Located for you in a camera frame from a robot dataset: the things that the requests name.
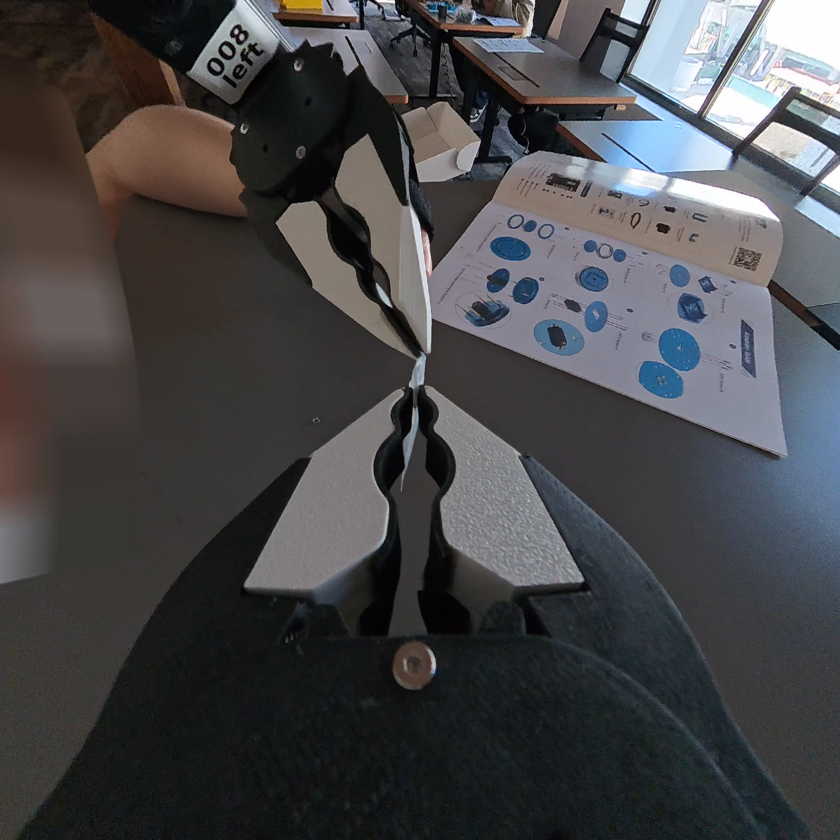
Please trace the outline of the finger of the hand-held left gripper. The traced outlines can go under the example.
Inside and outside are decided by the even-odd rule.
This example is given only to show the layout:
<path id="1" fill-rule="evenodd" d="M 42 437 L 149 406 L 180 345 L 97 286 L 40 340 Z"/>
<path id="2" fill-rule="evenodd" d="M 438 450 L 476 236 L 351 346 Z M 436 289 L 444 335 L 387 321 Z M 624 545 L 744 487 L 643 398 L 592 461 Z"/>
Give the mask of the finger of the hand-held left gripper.
<path id="1" fill-rule="evenodd" d="M 315 202 L 295 203 L 279 217 L 283 234 L 315 291 L 376 338 L 406 355 L 418 356 L 388 322 L 378 301 L 365 296 L 356 269 L 342 260 L 329 242 L 327 217 Z"/>
<path id="2" fill-rule="evenodd" d="M 367 133 L 344 153 L 335 183 L 344 207 L 367 231 L 374 267 L 396 316 L 419 353 L 431 350 L 431 308 L 421 228 L 410 200 L 401 200 Z"/>

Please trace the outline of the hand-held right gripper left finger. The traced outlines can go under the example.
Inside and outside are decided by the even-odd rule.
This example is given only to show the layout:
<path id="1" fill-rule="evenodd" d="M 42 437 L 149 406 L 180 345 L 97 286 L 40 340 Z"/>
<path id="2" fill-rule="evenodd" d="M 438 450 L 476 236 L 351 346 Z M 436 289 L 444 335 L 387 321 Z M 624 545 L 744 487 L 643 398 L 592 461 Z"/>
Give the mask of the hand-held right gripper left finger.
<path id="1" fill-rule="evenodd" d="M 334 607 L 351 632 L 385 632 L 396 586 L 387 555 L 395 525 L 386 468 L 403 462 L 394 391 L 318 448 L 244 583 L 255 595 L 279 595 Z"/>

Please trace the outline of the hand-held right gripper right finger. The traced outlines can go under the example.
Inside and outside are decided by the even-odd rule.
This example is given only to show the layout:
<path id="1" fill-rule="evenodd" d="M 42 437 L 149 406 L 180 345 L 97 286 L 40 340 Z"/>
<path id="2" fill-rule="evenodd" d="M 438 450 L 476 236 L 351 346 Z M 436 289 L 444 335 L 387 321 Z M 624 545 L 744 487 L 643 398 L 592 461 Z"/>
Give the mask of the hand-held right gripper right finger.
<path id="1" fill-rule="evenodd" d="M 437 484 L 423 573 L 426 625 L 480 625 L 498 602 L 576 592 L 584 577 L 520 453 L 434 388 L 422 389 Z"/>

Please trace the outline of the small clear plastic bag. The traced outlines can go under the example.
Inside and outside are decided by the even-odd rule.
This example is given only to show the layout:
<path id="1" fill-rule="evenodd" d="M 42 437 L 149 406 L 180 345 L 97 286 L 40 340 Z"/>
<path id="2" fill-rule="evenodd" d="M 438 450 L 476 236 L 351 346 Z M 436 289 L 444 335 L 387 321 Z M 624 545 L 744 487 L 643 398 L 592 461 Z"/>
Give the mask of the small clear plastic bag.
<path id="1" fill-rule="evenodd" d="M 413 448 L 417 437 L 419 425 L 419 414 L 417 405 L 420 390 L 424 386 L 426 360 L 426 354 L 421 353 L 420 356 L 416 359 L 415 365 L 413 367 L 413 374 L 409 382 L 409 391 L 411 396 L 411 423 L 402 441 L 403 469 L 401 474 L 400 490 L 402 490 L 404 487 L 405 477 L 411 462 Z"/>

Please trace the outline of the person's left forearm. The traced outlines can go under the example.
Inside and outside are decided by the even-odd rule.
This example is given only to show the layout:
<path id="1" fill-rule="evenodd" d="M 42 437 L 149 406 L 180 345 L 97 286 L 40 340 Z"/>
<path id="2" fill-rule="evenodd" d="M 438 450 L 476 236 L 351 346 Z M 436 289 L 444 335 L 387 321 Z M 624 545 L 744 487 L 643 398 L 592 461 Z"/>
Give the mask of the person's left forearm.
<path id="1" fill-rule="evenodd" d="M 101 209 L 113 227 L 123 205 L 147 197 L 199 212 L 245 217 L 230 161 L 233 125 L 186 107 L 141 108 L 87 153 Z"/>

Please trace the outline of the dark grey desk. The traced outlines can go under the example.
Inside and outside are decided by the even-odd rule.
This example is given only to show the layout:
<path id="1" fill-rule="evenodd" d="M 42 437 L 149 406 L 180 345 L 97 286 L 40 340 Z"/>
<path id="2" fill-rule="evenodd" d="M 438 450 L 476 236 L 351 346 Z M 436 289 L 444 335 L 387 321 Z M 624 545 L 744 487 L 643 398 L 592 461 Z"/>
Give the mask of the dark grey desk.
<path id="1" fill-rule="evenodd" d="M 2 838 L 189 561 L 411 372 L 237 219 L 138 200 L 115 249 L 142 417 L 132 552 L 2 588 Z M 634 547 L 814 838 L 838 838 L 838 352 L 772 306 L 785 458 L 443 324 L 427 381 Z"/>

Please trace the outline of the white cardboard box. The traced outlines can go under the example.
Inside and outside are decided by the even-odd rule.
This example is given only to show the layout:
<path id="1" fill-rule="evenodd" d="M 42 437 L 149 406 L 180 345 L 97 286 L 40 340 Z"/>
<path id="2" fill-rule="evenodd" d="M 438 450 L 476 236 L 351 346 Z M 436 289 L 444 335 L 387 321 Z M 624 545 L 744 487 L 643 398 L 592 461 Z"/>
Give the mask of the white cardboard box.
<path id="1" fill-rule="evenodd" d="M 470 172 L 480 139 L 446 101 L 406 112 L 402 120 L 420 183 L 445 182 Z"/>

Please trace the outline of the black bag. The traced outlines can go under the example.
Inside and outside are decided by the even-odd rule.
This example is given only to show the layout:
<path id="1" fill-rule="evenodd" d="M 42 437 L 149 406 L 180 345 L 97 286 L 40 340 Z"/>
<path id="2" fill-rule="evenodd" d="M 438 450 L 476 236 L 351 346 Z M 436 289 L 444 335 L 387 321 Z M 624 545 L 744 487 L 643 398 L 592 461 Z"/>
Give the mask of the black bag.
<path id="1" fill-rule="evenodd" d="M 515 141 L 527 154 L 538 151 L 553 151 L 558 135 L 560 116 L 544 108 L 520 108 L 507 123 Z"/>

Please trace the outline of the assembly guide booklet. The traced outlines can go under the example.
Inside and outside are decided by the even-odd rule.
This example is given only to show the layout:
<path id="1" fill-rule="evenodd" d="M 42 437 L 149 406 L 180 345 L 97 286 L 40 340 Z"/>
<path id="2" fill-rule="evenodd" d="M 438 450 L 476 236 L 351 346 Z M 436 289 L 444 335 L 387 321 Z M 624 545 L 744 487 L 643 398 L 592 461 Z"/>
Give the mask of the assembly guide booklet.
<path id="1" fill-rule="evenodd" d="M 549 152 L 513 164 L 429 281 L 432 314 L 787 456 L 758 197 Z"/>

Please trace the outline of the black chair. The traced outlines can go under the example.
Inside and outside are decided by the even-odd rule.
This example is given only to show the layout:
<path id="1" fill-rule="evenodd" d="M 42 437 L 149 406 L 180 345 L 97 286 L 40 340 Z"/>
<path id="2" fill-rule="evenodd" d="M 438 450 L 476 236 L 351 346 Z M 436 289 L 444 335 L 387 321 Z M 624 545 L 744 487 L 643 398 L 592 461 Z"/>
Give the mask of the black chair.
<path id="1" fill-rule="evenodd" d="M 625 19 L 607 7 L 581 55 L 582 67 L 620 83 L 637 56 L 648 30 L 648 25 Z"/>
<path id="2" fill-rule="evenodd" d="M 839 111 L 791 87 L 732 150 L 807 196 L 839 162 Z"/>

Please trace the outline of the large window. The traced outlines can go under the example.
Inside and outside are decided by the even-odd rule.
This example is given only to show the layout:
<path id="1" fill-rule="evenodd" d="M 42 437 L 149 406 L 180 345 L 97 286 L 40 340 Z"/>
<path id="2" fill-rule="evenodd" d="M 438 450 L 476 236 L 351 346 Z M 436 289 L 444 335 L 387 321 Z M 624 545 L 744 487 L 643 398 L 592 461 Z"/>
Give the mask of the large window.
<path id="1" fill-rule="evenodd" d="M 649 25 L 629 76 L 741 139 L 783 95 L 837 111 L 838 1 L 626 2 Z"/>

